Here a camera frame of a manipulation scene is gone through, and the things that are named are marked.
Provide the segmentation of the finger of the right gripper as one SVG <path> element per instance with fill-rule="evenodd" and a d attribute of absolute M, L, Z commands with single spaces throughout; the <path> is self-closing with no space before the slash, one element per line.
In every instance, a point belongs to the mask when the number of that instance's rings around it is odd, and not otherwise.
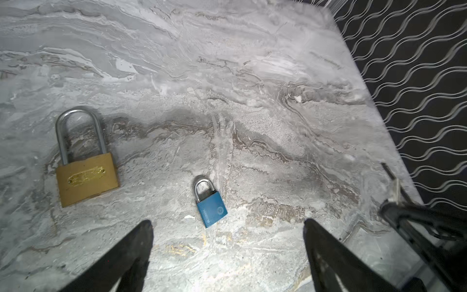
<path fill-rule="evenodd" d="M 415 204 L 385 201 L 379 215 L 451 292 L 467 290 L 467 221 Z"/>

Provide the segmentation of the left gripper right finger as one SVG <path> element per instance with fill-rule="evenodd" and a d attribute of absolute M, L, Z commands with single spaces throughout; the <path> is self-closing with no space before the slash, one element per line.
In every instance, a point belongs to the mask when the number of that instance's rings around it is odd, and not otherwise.
<path fill-rule="evenodd" d="M 304 222 L 304 242 L 317 292 L 396 292 L 316 220 Z"/>

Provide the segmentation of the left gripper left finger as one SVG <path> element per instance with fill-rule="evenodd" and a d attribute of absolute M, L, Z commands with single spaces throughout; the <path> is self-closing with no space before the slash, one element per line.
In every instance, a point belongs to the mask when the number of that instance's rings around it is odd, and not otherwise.
<path fill-rule="evenodd" d="M 141 221 L 83 274 L 62 288 L 63 292 L 141 292 L 153 248 L 153 226 Z"/>

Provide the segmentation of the small blue padlock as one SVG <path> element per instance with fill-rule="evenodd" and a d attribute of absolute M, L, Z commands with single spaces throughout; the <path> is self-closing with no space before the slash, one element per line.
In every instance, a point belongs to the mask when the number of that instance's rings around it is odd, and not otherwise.
<path fill-rule="evenodd" d="M 203 200 L 200 199 L 198 193 L 198 186 L 201 183 L 206 183 L 209 186 L 209 190 L 211 191 L 211 194 L 205 197 Z M 209 179 L 198 178 L 195 180 L 193 184 L 193 193 L 195 195 L 197 208 L 205 228 L 211 227 L 228 214 L 220 192 L 216 190 L 213 183 Z"/>

